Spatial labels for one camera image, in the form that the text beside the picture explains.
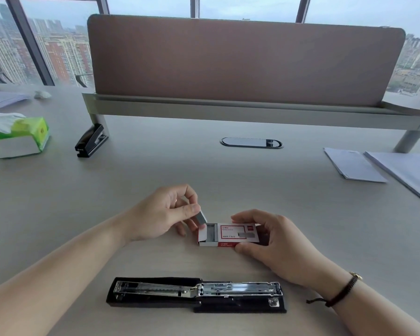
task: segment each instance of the fingernail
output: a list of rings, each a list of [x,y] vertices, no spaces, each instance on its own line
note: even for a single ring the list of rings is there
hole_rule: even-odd
[[[201,207],[199,206],[199,204],[191,204],[191,210],[193,211],[193,213],[199,213]]]

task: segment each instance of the brown partition panel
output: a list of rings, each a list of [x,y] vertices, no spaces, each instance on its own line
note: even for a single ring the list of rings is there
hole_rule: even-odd
[[[98,94],[376,106],[400,28],[92,15]]]

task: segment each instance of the hand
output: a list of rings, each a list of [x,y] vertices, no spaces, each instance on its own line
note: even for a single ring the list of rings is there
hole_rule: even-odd
[[[128,211],[119,214],[118,222],[125,243],[159,237],[173,225],[181,236],[185,236],[182,222],[191,231],[196,231],[198,227],[192,217],[200,210],[197,194],[189,185],[161,187]]]
[[[235,251],[264,263],[285,280],[314,288],[322,269],[330,262],[286,217],[260,210],[234,214],[234,223],[257,223],[259,234],[269,235],[269,245],[239,243]]]

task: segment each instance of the sky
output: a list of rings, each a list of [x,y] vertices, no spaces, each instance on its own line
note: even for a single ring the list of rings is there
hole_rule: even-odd
[[[190,0],[107,0],[111,14],[190,16]],[[201,17],[294,22],[300,0],[201,0]],[[21,0],[28,17],[85,25],[94,1]],[[401,27],[420,37],[420,0],[311,0],[308,23]]]

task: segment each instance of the person's left hand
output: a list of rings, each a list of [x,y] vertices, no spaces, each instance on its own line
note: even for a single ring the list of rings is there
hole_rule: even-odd
[[[189,203],[182,199],[185,196]],[[118,215],[125,242],[156,238],[173,225],[181,236],[185,236],[184,222],[191,231],[198,230],[193,220],[201,207],[197,194],[189,185],[158,188],[131,209]]]

